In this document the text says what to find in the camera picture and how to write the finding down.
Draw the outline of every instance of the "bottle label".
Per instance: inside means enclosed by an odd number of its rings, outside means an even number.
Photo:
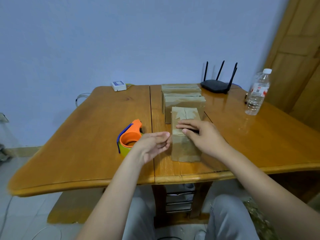
[[[251,93],[254,96],[265,97],[269,89],[268,84],[255,83],[251,88]]]

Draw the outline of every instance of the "wooden door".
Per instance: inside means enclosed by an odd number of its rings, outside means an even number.
[[[320,132],[320,65],[289,114]]]
[[[320,0],[290,0],[265,63],[272,68],[266,101],[290,113],[320,63],[319,49]]]

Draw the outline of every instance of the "black router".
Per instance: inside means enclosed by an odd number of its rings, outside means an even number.
[[[236,73],[236,71],[238,69],[237,68],[238,62],[234,66],[233,73],[232,73],[231,79],[229,81],[229,84],[227,84],[227,83],[225,83],[223,81],[218,81],[218,78],[220,76],[220,72],[222,70],[223,64],[224,64],[224,61],[221,64],[221,67],[220,67],[220,70],[219,70],[219,73],[217,75],[217,79],[216,80],[206,80],[207,69],[208,69],[208,62],[207,62],[207,65],[205,67],[205,73],[204,73],[203,82],[200,83],[200,85],[203,88],[205,88],[206,90],[209,90],[210,92],[214,92],[214,93],[225,93],[225,94],[228,93],[228,91],[231,88],[233,77],[235,76],[235,73]]]

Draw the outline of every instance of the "person's right hand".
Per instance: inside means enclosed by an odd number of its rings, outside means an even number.
[[[214,124],[208,121],[187,119],[180,120],[178,123],[177,128],[183,129],[182,132],[193,141],[196,147],[210,156],[219,159],[231,147]],[[189,129],[199,131],[199,135]]]

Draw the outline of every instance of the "person's left hand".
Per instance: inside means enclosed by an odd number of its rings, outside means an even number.
[[[132,147],[130,152],[138,152],[142,155],[144,163],[149,162],[158,154],[164,152],[171,144],[169,132],[156,132],[144,134]]]

